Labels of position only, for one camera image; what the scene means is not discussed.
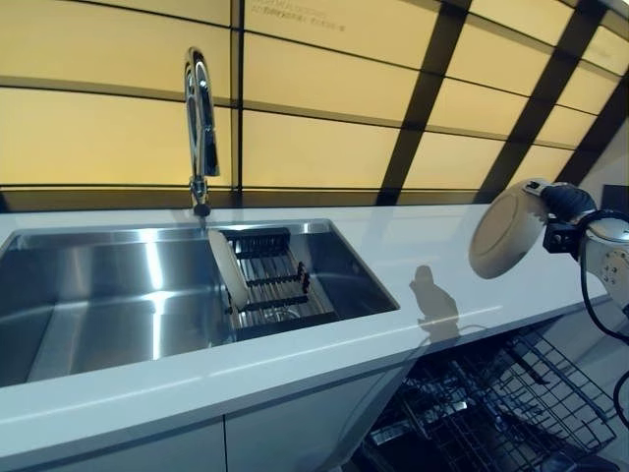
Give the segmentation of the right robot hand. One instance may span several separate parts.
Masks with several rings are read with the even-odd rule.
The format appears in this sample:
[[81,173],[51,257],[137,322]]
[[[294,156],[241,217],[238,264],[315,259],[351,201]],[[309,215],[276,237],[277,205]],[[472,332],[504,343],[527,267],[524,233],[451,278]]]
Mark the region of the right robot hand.
[[523,190],[538,197],[546,212],[560,221],[576,223],[586,214],[598,209],[588,192],[570,183],[529,179]]

